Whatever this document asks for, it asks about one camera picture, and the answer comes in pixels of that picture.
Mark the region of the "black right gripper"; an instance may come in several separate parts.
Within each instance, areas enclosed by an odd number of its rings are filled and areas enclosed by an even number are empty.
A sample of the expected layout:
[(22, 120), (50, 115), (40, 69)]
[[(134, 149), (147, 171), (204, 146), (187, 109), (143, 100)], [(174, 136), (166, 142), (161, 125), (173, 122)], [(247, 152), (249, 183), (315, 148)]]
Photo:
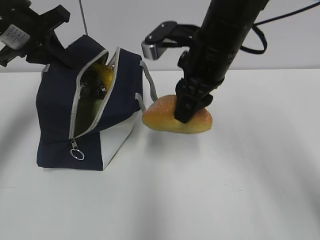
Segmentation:
[(184, 76), (175, 87), (175, 119), (186, 124), (212, 103), (210, 92), (224, 81), (249, 30), (249, 27), (178, 28), (174, 40), (189, 50), (177, 63)]

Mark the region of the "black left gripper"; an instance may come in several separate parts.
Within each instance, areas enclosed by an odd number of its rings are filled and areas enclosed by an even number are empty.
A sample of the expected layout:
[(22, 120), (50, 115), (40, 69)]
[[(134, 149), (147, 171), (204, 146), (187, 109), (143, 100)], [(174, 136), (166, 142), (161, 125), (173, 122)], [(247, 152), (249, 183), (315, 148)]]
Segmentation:
[(29, 0), (0, 2), (0, 65), (6, 67), (16, 57), (30, 64), (49, 64), (58, 61), (74, 68), (72, 56), (59, 41), (55, 29), (70, 20), (70, 12), (62, 5), (38, 14)]

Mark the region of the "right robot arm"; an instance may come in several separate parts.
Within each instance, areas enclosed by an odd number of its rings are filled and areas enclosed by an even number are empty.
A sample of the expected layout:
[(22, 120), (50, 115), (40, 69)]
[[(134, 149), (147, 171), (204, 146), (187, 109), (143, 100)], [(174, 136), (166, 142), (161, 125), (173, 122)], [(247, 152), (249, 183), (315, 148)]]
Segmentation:
[(187, 123), (211, 104), (211, 91), (225, 79), (260, 11), (263, 0), (213, 0), (192, 44), (178, 61), (183, 78), (175, 87), (174, 117)]

